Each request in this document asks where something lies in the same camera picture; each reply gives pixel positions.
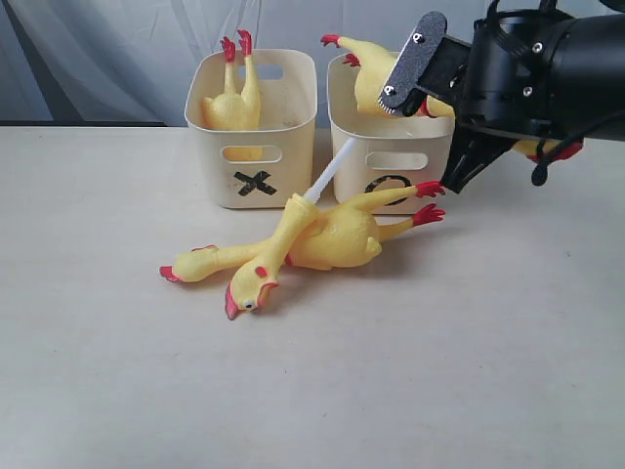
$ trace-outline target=white table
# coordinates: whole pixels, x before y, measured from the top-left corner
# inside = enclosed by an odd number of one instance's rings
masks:
[[[541,189],[502,157],[444,223],[229,321],[231,273],[158,267],[280,212],[214,205],[186,134],[0,128],[0,467],[625,467],[623,146]]]

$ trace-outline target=black circle mark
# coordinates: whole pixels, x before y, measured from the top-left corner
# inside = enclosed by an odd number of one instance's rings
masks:
[[[382,183],[385,183],[389,180],[394,180],[394,181],[402,181],[403,185],[407,188],[409,188],[410,186],[412,186],[412,183],[410,182],[410,180],[408,178],[405,178],[403,176],[399,176],[397,174],[387,174],[386,176],[382,176],[381,178],[376,179],[375,181],[373,181],[371,184],[369,184],[369,186],[367,186],[367,189],[364,190],[364,193],[370,193],[376,190],[376,188],[378,186],[380,186]],[[396,200],[395,202],[391,202],[391,203],[387,203],[387,207],[390,207],[392,205],[399,205],[402,202],[406,201],[407,198],[402,198],[400,200]]]

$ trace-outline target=black x mark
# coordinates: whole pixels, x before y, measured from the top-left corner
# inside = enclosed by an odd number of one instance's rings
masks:
[[[271,174],[265,171],[259,171],[253,178],[237,171],[234,173],[234,177],[245,183],[245,186],[238,192],[239,195],[248,195],[254,189],[258,189],[268,195],[274,195],[276,193],[275,188],[263,182],[266,178],[271,177]]]

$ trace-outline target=rubber chicken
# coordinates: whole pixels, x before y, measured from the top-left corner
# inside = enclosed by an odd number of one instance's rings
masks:
[[[280,223],[264,241],[217,248],[194,249],[177,256],[173,266],[160,268],[170,281],[197,282],[217,271],[240,266],[226,291],[226,313],[234,320],[241,312],[266,306],[278,286],[283,265],[329,271],[364,265],[382,252],[382,243],[413,227],[442,220],[445,212],[429,204],[411,218],[378,225],[371,212],[405,197],[444,194],[439,182],[401,189],[361,193],[328,210],[293,194]]]
[[[360,66],[355,79],[354,96],[358,112],[394,117],[384,112],[378,103],[380,92],[396,63],[396,56],[373,42],[359,41],[339,34],[325,34],[321,37],[323,46],[336,44],[352,51],[344,64]]]
[[[235,57],[236,46],[227,37],[221,41],[226,56],[224,72],[224,93],[202,99],[204,124],[213,130],[249,131],[258,130],[261,119],[261,92],[258,73],[252,58],[252,36],[238,30],[245,63],[245,85],[239,95],[236,91]],[[263,156],[260,147],[235,147],[224,149],[224,157],[230,161],[258,161]]]
[[[443,103],[442,101],[433,98],[432,96],[428,96],[427,99],[421,104],[417,115],[426,115],[429,117],[449,117],[451,119],[456,118],[456,114],[453,110],[453,107]],[[553,149],[559,142],[550,141],[545,144],[543,150],[545,152]],[[524,154],[528,159],[531,159],[533,162],[538,162],[538,149],[539,142],[535,140],[520,140],[515,143],[512,147],[513,150]],[[569,159],[578,152],[583,149],[584,145],[582,142],[576,142],[570,147],[566,148],[562,151],[557,157],[556,161]]]

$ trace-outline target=white fabric curtain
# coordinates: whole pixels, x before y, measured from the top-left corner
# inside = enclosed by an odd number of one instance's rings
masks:
[[[298,49],[315,59],[319,123],[327,125],[325,71],[328,61],[339,52],[334,47],[321,46],[322,34],[337,32],[398,50],[421,16],[438,10],[449,18],[452,35],[470,40],[473,20],[483,15],[490,3],[488,0],[9,1],[48,67],[85,119],[163,121],[168,125],[185,125],[184,103],[196,67],[205,56],[221,50],[219,41],[224,35],[234,38],[238,28],[252,32],[256,47]],[[504,0],[501,8],[534,8],[537,4],[538,0]],[[592,0],[562,0],[560,5],[577,16],[604,13],[604,7]],[[16,72],[18,62],[3,58],[1,48],[0,61],[6,63],[0,66],[9,70],[6,76],[13,74],[12,79],[0,81],[0,86],[15,88],[16,80],[18,83],[21,80]]]

